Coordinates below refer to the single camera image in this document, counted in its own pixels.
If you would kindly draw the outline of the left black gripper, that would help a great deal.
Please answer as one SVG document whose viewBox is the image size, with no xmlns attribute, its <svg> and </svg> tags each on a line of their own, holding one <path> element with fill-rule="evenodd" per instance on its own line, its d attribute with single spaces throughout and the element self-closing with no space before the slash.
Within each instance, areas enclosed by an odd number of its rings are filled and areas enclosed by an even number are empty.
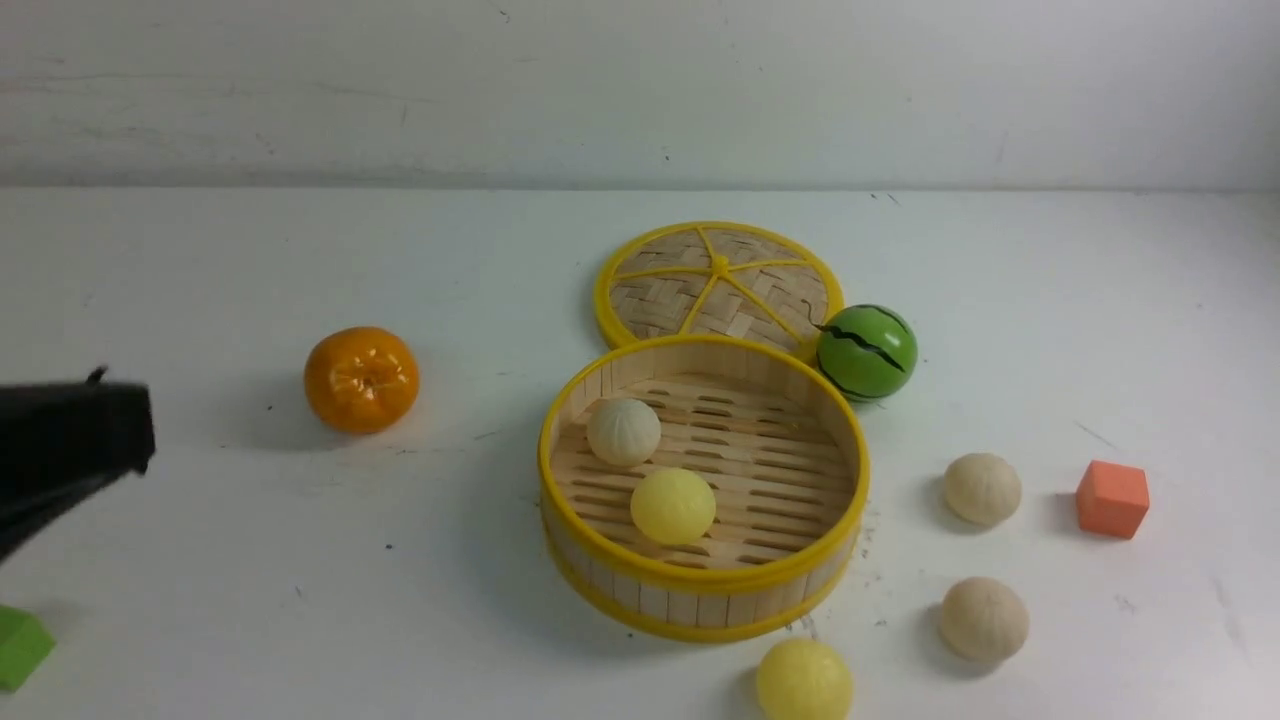
<svg viewBox="0 0 1280 720">
<path fill-rule="evenodd" d="M 1 557 L 156 454 L 147 384 L 83 380 L 1 387 Z"/>
</svg>

